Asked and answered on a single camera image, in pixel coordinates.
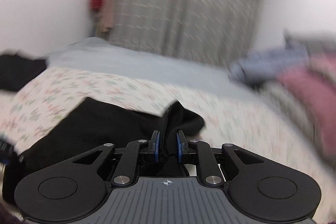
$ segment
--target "light blue blanket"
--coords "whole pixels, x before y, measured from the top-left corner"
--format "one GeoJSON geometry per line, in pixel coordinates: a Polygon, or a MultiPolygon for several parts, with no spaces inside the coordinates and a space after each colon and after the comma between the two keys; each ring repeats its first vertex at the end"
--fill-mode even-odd
{"type": "Polygon", "coordinates": [[[185,86],[218,96],[260,101],[246,86],[230,82],[226,70],[112,46],[97,37],[86,38],[52,52],[48,64],[185,86]]]}
{"type": "Polygon", "coordinates": [[[285,69],[307,61],[307,51],[302,47],[254,52],[231,65],[229,78],[247,85],[260,85],[274,80],[285,69]]]}

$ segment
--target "bed sheet pattern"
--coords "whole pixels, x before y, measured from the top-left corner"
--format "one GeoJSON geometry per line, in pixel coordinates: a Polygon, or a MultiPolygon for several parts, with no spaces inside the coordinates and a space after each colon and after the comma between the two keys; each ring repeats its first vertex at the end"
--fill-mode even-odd
{"type": "Polygon", "coordinates": [[[156,115],[179,100],[204,118],[206,127],[199,138],[211,146],[231,142],[312,176],[323,193],[315,220],[330,220],[336,197],[331,174],[306,149],[301,138],[262,103],[118,75],[52,67],[16,94],[7,114],[0,117],[0,134],[22,152],[48,134],[86,96],[156,115]]]}
{"type": "Polygon", "coordinates": [[[7,106],[13,101],[16,92],[0,90],[0,115],[6,113],[7,106]]]}

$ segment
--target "black fabric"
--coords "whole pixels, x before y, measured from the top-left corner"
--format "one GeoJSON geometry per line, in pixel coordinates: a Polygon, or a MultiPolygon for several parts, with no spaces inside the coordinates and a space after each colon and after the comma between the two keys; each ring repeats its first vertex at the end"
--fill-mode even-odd
{"type": "Polygon", "coordinates": [[[47,136],[22,153],[25,165],[11,162],[6,165],[2,195],[14,204],[14,189],[26,175],[60,161],[74,157],[104,143],[116,148],[125,147],[139,139],[149,140],[154,130],[160,131],[159,164],[144,165],[144,176],[183,177],[189,175],[177,160],[177,130],[186,136],[199,133],[204,120],[198,114],[185,109],[179,102],[173,103],[162,117],[127,110],[116,105],[86,98],[47,136]]]}
{"type": "Polygon", "coordinates": [[[1,224],[25,224],[26,222],[21,222],[17,217],[11,215],[4,205],[0,203],[0,223],[1,224]]]}
{"type": "Polygon", "coordinates": [[[19,91],[46,68],[45,59],[31,60],[18,54],[3,54],[0,56],[0,89],[19,91]]]}

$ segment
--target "pink cloth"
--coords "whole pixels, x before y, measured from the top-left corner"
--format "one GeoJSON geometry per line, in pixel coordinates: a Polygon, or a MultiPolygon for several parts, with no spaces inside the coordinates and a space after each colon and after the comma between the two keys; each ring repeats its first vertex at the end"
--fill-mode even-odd
{"type": "Polygon", "coordinates": [[[336,54],[318,54],[310,58],[310,63],[314,65],[327,66],[336,70],[336,54]]]}
{"type": "Polygon", "coordinates": [[[336,156],[336,88],[306,68],[285,71],[280,81],[315,118],[325,156],[336,156]]]}

